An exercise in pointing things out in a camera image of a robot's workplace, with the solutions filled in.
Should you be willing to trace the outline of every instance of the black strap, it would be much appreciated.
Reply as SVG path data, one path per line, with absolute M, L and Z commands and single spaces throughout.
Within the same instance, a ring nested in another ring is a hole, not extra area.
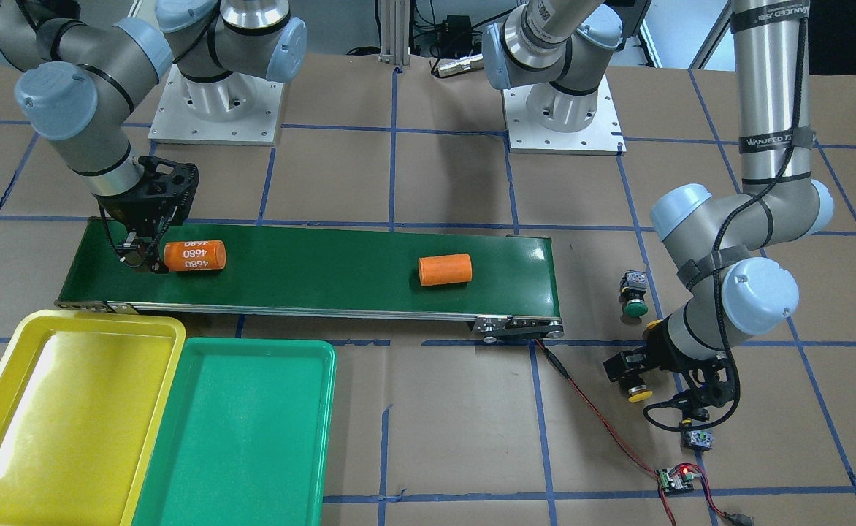
M 681 269 L 678 269 L 678 279 L 684 283 L 684 286 L 688 290 L 691 290 L 695 287 L 695 284 L 700 283 L 701 280 L 711 274 L 726 269 L 726 267 L 739 263 L 749 257 L 752 257 L 752 255 L 745 246 L 737 245 L 723 248 L 697 261 L 689 259 L 687 263 L 681 266 Z
M 768 23 L 807 18 L 811 11 L 811 0 L 789 0 L 771 6 L 755 7 L 730 17 L 730 32 L 733 34 L 765 26 Z
M 126 93 L 126 90 L 123 89 L 120 83 L 114 77 L 110 77 L 110 73 L 104 71 L 103 69 L 97 69 L 94 66 L 90 66 L 90 64 L 78 64 L 77 67 L 81 69 L 90 71 L 90 73 L 94 73 L 97 77 L 100 77 L 103 80 L 106 80 L 115 90 L 120 92 L 121 96 L 126 100 L 127 106 L 130 107 L 130 113 L 135 110 L 135 104 L 133 103 L 133 97 L 130 94 Z
M 811 150 L 814 146 L 814 132 L 811 126 L 799 126 L 796 129 L 764 134 L 748 134 L 739 137 L 739 153 L 759 153 L 770 150 L 784 150 L 788 147 Z

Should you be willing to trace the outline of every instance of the green button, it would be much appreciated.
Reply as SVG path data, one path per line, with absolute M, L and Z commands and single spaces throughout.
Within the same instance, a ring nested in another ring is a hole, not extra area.
M 622 308 L 622 312 L 626 314 L 626 316 L 634 317 L 637 319 L 641 317 L 643 314 L 649 312 L 649 306 L 644 302 L 629 302 L 625 307 Z

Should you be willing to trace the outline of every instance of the red wire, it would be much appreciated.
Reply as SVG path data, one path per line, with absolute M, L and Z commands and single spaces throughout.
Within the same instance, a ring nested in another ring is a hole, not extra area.
M 542 340 L 535 340 L 535 343 L 538 344 L 539 347 L 541 347 L 542 351 L 548 351 L 547 347 L 545 347 L 545 343 L 542 343 Z M 589 399 L 587 395 L 585 395 L 584 392 L 581 391 L 581 387 L 578 387 L 578 383 L 574 381 L 574 378 L 568 376 L 568 383 L 571 384 L 572 387 L 574 387 L 575 392 L 577 392 L 578 395 L 582 397 L 584 402 L 587 403 L 588 407 L 591 408 L 591 411 L 594 412 L 598 419 L 600 419 L 600 422 L 605 427 L 606 432 L 609 433 L 609 436 L 611 436 L 613 442 L 615 442 L 619 449 L 622 450 L 622 453 L 624 453 L 626 457 L 629 457 L 629 460 L 632 460 L 632 462 L 634 462 L 640 469 L 644 470 L 645 473 L 648 473 L 649 476 L 655 479 L 655 482 L 658 483 L 659 499 L 662 500 L 662 506 L 665 507 L 665 515 L 668 516 L 668 521 L 671 523 L 671 526 L 678 526 L 678 522 L 676 522 L 675 520 L 675 515 L 671 512 L 671 506 L 668 505 L 668 496 L 665 495 L 665 490 L 662 489 L 662 482 L 658 479 L 658 475 L 655 475 L 654 470 L 649 467 L 649 464 L 645 462 L 645 460 L 642 460 L 641 457 L 639 457 L 638 454 L 635 453 L 635 450 L 632 448 L 632 446 L 629 446 L 629 444 L 626 443 L 626 440 L 622 439 L 622 436 L 619 436 L 619 433 L 616 432 L 614 427 L 611 426 L 611 423 L 606 420 L 606 417 L 603 416 L 603 413 L 601 413 L 600 410 L 597 409 L 596 405 L 591 402 L 591 399 Z
M 681 463 L 675 466 L 674 469 L 679 470 L 682 468 L 688 468 L 690 470 L 693 470 L 695 473 L 698 473 L 698 475 L 701 476 L 701 486 L 704 487 L 704 498 L 708 501 L 708 506 L 711 507 L 714 513 L 723 517 L 723 519 L 726 519 L 726 513 L 723 513 L 722 510 L 719 509 L 719 507 L 717 507 L 717 505 L 715 505 L 714 503 L 713 497 L 711 496 L 711 486 L 709 486 L 708 483 L 708 474 L 705 473 L 704 469 L 702 469 L 701 466 L 699 466 L 698 464 L 692 464 L 688 462 Z

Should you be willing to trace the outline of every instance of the yellow tray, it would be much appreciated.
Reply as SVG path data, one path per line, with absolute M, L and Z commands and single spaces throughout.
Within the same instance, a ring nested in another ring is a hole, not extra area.
M 130 524 L 184 340 L 165 317 L 22 320 L 0 361 L 0 524 Z

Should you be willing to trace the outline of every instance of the connector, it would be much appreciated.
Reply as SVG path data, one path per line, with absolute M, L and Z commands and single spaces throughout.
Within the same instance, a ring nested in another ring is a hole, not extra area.
M 690 493 L 695 490 L 695 474 L 687 468 L 683 470 L 655 470 L 659 485 L 665 495 L 676 495 L 679 493 Z
M 730 524 L 735 524 L 736 526 L 752 526 L 752 517 L 743 515 L 742 513 L 728 513 L 725 519 Z

